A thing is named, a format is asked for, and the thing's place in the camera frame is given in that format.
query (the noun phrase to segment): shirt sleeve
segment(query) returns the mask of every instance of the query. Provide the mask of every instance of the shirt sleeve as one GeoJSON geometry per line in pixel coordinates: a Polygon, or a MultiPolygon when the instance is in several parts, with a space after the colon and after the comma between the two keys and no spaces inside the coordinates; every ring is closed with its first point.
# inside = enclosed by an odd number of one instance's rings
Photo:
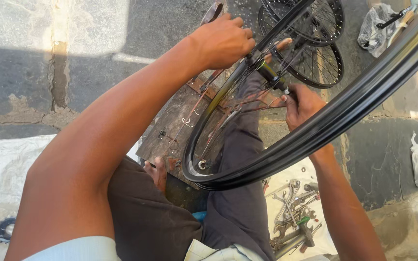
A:
{"type": "Polygon", "coordinates": [[[26,259],[26,261],[120,261],[116,242],[107,236],[87,236],[69,240],[26,259]]]}

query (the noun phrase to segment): pavement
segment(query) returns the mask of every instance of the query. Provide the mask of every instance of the pavement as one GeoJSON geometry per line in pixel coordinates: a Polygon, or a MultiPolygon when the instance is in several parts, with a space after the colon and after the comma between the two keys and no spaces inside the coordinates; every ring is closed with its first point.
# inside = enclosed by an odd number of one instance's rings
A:
{"type": "MultiPolygon", "coordinates": [[[[59,132],[102,93],[193,32],[210,5],[209,0],[0,0],[0,139],[59,132]]],[[[228,1],[229,12],[241,16],[257,39],[259,6],[253,0],[228,1]]],[[[375,60],[356,42],[367,3],[343,1],[343,9],[346,29],[337,45],[345,76],[320,92],[328,100],[375,60]]],[[[265,115],[261,136],[278,139],[286,130],[283,119],[282,113],[265,115]]],[[[418,74],[334,141],[366,210],[417,191],[412,131],[418,135],[418,74]]]]}

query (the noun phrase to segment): gray trousers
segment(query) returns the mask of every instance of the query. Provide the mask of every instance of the gray trousers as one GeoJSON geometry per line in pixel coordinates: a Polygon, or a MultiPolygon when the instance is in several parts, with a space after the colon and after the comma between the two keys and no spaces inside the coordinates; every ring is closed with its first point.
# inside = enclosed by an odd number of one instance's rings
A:
{"type": "MultiPolygon", "coordinates": [[[[260,75],[253,75],[244,83],[246,90],[260,85],[260,75]]],[[[227,125],[219,171],[235,168],[262,151],[256,117],[257,113],[239,114],[227,125]]],[[[182,261],[193,239],[214,249],[237,243],[264,260],[275,260],[260,182],[211,192],[201,224],[189,211],[170,203],[144,169],[125,157],[109,182],[108,199],[117,254],[123,261],[182,261]]]]}

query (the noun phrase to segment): bicycle wheel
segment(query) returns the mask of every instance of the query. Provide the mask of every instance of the bicycle wheel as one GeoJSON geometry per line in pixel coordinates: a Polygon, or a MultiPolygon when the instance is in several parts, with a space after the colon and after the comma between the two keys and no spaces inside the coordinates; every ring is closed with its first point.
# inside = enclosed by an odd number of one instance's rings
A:
{"type": "MultiPolygon", "coordinates": [[[[264,36],[273,28],[272,24],[276,24],[263,7],[259,9],[258,21],[264,36]]],[[[284,57],[295,57],[296,52],[302,52],[298,59],[286,68],[291,75],[309,86],[320,89],[330,88],[343,79],[343,61],[335,43],[314,46],[304,42],[301,37],[297,38],[299,41],[292,48],[281,51],[274,50],[272,53],[278,61],[282,61],[284,57]]]]}
{"type": "MultiPolygon", "coordinates": [[[[304,14],[310,2],[298,2],[259,42],[255,50],[264,50],[266,47],[272,50],[276,37],[291,28],[287,25],[304,14]]],[[[202,130],[229,90],[232,87],[236,89],[239,82],[254,69],[247,65],[246,59],[240,63],[212,99],[189,137],[182,158],[183,174],[203,189],[232,189],[274,175],[326,145],[375,109],[418,70],[418,15],[378,60],[293,132],[236,168],[209,174],[201,171],[197,168],[199,158],[195,157],[194,151],[202,130]]]]}
{"type": "MultiPolygon", "coordinates": [[[[276,22],[294,7],[297,0],[261,0],[262,6],[276,22]]],[[[290,28],[290,33],[306,38],[311,45],[324,46],[337,40],[345,27],[345,17],[339,0],[316,0],[310,11],[302,14],[290,28]]]]}

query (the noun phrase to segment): wrist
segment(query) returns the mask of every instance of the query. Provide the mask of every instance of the wrist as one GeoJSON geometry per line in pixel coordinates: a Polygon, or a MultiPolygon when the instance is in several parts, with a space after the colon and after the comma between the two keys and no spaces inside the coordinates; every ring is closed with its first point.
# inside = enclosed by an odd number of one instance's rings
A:
{"type": "Polygon", "coordinates": [[[192,34],[183,38],[177,45],[180,45],[185,50],[185,55],[189,66],[194,70],[194,75],[198,75],[208,69],[207,59],[204,58],[204,50],[192,34]]]}
{"type": "Polygon", "coordinates": [[[335,150],[333,148],[333,145],[331,143],[328,143],[327,145],[323,146],[322,148],[318,149],[311,155],[309,155],[309,158],[311,159],[312,163],[320,164],[322,162],[328,162],[330,159],[334,159],[335,157],[335,150]]]}

